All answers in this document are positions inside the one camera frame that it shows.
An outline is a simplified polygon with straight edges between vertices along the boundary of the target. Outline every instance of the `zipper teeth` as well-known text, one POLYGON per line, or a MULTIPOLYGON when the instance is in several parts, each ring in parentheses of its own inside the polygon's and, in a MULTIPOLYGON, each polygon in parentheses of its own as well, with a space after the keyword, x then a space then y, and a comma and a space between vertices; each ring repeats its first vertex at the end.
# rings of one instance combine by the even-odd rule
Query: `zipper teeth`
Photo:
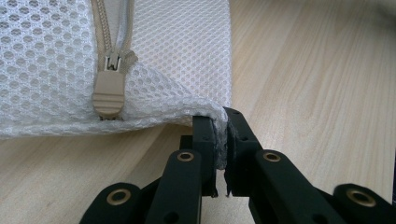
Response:
POLYGON ((103 0, 96 0, 96 1, 98 4, 100 25, 102 26, 102 30, 103 30, 105 49, 111 49, 111 35, 110 35, 110 29, 108 27, 105 3, 103 0))
POLYGON ((122 47, 124 49, 129 49, 131 47, 131 41, 132 41, 132 30, 133 30, 133 19, 134 19, 134 0, 125 0, 125 5, 126 5, 126 34, 124 36, 124 40, 122 43, 122 47))

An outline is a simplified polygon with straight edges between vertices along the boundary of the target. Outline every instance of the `zipper slider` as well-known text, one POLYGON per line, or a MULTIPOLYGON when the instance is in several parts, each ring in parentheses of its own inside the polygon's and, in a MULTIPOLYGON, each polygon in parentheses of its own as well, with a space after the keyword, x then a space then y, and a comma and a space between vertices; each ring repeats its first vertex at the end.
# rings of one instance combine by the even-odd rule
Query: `zipper slider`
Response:
POLYGON ((116 47, 106 52, 105 70, 99 71, 93 89, 93 107, 100 119, 116 119, 124 106, 125 75, 120 72, 125 54, 116 47))
POLYGON ((123 51, 119 50, 117 47, 108 49, 106 52, 105 71, 113 70, 119 72, 121 61, 124 57, 125 54, 123 51))

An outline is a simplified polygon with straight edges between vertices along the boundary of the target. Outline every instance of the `mesh laundry bag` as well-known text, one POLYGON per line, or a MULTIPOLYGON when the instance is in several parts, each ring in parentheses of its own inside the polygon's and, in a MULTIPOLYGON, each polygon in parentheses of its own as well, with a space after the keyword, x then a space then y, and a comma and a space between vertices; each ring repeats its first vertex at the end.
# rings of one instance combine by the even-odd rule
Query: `mesh laundry bag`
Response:
POLYGON ((138 61, 125 77, 123 120, 99 120, 92 105, 99 59, 90 1, 0 2, 0 138, 119 133, 209 116, 223 167, 222 107, 231 102, 227 0, 134 1, 138 61))

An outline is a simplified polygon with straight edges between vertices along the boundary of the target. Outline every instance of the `light wooden surface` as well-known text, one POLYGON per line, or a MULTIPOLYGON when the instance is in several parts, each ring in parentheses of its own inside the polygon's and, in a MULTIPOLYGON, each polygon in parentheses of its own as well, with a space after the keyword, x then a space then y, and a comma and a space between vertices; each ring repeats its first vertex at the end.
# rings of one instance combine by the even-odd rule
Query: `light wooden surface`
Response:
MULTIPOLYGON (((233 107, 318 188, 390 201, 396 148, 392 1, 231 0, 233 107)), ((159 177, 188 127, 0 141, 2 223, 78 223, 99 191, 159 177)), ((202 223, 252 223, 246 199, 204 198, 202 223)))

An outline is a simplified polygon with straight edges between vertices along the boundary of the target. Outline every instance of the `brass insert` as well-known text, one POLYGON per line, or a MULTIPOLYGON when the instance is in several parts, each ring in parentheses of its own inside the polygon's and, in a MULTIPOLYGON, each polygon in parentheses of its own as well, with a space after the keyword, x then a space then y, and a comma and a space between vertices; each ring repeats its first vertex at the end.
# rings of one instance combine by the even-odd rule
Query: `brass insert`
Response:
POLYGON ((120 204, 126 203, 130 198, 131 198, 131 191, 129 191, 128 189, 115 189, 110 194, 108 194, 107 202, 111 205, 120 205, 120 204), (117 193, 122 193, 124 195, 120 199, 118 199, 118 198, 115 199, 114 196, 117 193))
POLYGON ((374 207, 376 205, 375 199, 369 194, 358 189, 349 189, 346 191, 346 196, 354 203, 358 203, 365 207, 374 207))
POLYGON ((181 152, 177 155, 177 159, 180 161, 192 161, 194 159, 194 155, 190 152, 181 152))
POLYGON ((280 161, 280 157, 272 152, 265 152, 264 158, 268 161, 280 161))

